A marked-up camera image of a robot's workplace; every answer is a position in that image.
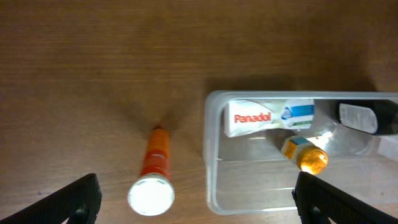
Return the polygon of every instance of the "wood grain surface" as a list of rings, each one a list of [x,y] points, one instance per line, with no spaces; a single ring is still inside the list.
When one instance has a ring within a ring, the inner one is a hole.
[[[97,223],[298,223],[206,205],[213,90],[398,91],[396,0],[0,1],[0,219],[95,172]],[[173,207],[127,204],[150,129],[171,133]]]

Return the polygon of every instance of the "clear plastic bin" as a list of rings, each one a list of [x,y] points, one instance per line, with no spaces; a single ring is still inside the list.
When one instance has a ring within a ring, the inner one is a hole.
[[[398,205],[398,137],[346,128],[333,114],[338,99],[397,101],[397,93],[215,91],[206,101],[204,139],[207,199],[213,212],[230,215],[297,209],[291,192],[300,170],[275,146],[275,141],[292,135],[292,130],[272,129],[234,138],[223,130],[223,108],[228,101],[271,98],[315,99],[311,129],[293,132],[327,152],[328,167],[317,177],[381,210],[389,203]]]

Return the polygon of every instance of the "bottle label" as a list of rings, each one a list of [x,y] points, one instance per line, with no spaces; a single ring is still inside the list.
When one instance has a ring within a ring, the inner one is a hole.
[[[370,134],[377,131],[377,117],[371,108],[340,103],[339,112],[342,125]]]
[[[305,138],[300,136],[292,137],[282,147],[282,154],[288,159],[293,159],[299,148],[308,145],[312,145],[312,143]]]

